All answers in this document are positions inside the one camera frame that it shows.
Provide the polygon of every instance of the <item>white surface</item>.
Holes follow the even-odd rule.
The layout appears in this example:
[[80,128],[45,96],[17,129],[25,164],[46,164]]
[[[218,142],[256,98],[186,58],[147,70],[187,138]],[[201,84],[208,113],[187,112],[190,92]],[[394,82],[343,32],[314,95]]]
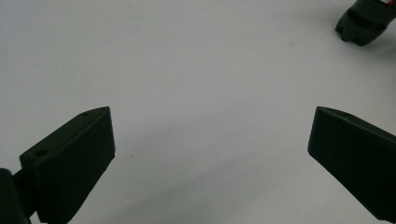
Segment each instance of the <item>white surface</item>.
[[395,28],[342,42],[353,2],[2,1],[1,167],[109,105],[117,157],[72,224],[378,223],[306,151],[317,105],[396,133]]

